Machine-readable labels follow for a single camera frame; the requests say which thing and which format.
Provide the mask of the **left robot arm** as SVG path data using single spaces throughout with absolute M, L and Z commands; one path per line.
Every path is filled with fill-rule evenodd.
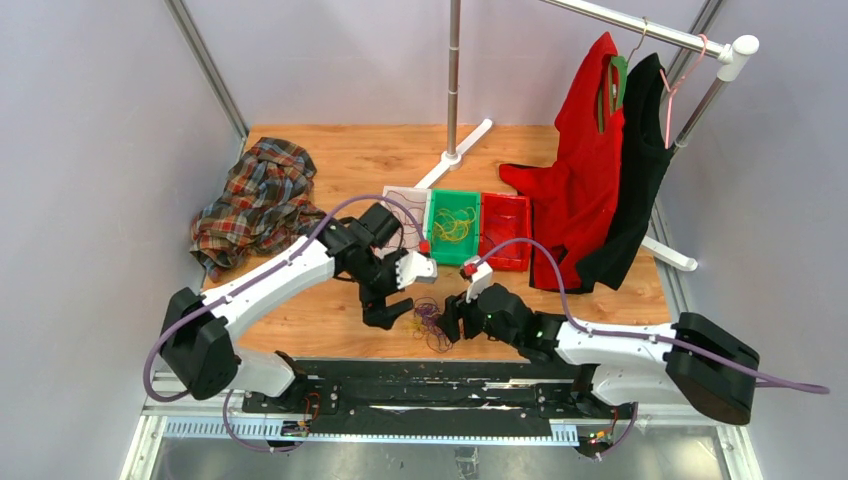
M 373 205 L 359 218 L 338 220 L 328 213 L 287 250 L 222 287 L 174 293 L 160 337 L 145 361 L 148 396 L 160 402 L 181 397 L 154 390 L 152 363 L 161 357 L 183 385 L 183 396 L 207 400 L 225 390 L 241 389 L 266 395 L 283 413 L 298 411 L 307 389 L 298 380 L 294 361 L 281 352 L 237 347 L 237 340 L 254 323 L 302 291 L 345 273 L 359 288 L 363 322 L 389 330 L 414 302 L 389 304 L 388 297 L 438 276 L 425 239 L 416 251 L 399 248 L 377 255 L 402 223 L 387 209 L 387 199 L 372 199 Z

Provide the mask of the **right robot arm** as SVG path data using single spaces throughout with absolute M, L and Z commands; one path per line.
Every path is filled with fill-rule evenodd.
M 751 420 L 759 353 L 701 314 L 674 323 L 605 326 L 529 308 L 495 283 L 475 298 L 450 296 L 436 326 L 452 342 L 480 334 L 535 365 L 576 368 L 574 408 L 594 417 L 624 404 L 690 406 L 726 424 Z

